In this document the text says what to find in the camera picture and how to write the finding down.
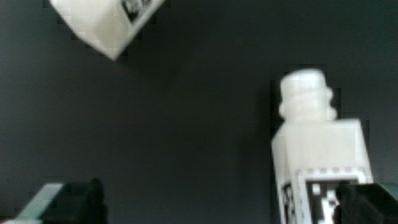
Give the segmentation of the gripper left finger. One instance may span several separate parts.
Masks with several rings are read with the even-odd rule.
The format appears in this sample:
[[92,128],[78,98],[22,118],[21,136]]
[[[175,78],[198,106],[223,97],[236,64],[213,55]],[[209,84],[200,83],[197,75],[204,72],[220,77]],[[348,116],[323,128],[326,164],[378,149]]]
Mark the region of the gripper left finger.
[[104,189],[88,182],[47,183],[10,224],[108,224]]

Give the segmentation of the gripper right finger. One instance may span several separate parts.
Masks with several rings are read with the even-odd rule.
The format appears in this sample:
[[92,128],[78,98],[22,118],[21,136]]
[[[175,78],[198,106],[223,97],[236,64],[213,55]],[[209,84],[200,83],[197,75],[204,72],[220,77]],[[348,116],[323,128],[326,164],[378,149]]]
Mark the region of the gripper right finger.
[[333,224],[398,224],[398,184],[342,184],[335,196]]

